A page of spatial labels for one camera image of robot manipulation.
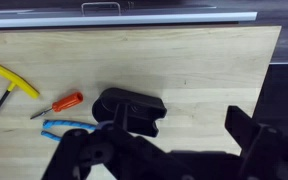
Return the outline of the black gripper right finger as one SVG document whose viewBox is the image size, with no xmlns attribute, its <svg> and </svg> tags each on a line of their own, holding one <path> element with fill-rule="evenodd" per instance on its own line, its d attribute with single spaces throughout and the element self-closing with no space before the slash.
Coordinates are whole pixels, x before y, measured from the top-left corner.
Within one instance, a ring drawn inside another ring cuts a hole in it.
<svg viewBox="0 0 288 180">
<path fill-rule="evenodd" d="M 225 128 L 241 148 L 242 180 L 288 180 L 288 136 L 254 121 L 238 106 L 227 109 Z"/>
</svg>

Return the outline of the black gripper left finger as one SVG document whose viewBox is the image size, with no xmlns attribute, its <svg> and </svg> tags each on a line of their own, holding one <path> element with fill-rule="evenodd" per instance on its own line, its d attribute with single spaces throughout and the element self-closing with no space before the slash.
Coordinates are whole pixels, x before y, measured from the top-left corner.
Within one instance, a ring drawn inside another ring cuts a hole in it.
<svg viewBox="0 0 288 180">
<path fill-rule="evenodd" d="M 86 180 L 103 165 L 116 180 L 158 180 L 157 147 L 132 136 L 126 122 L 106 121 L 92 133 L 68 130 L 62 136 L 42 180 Z"/>
</svg>

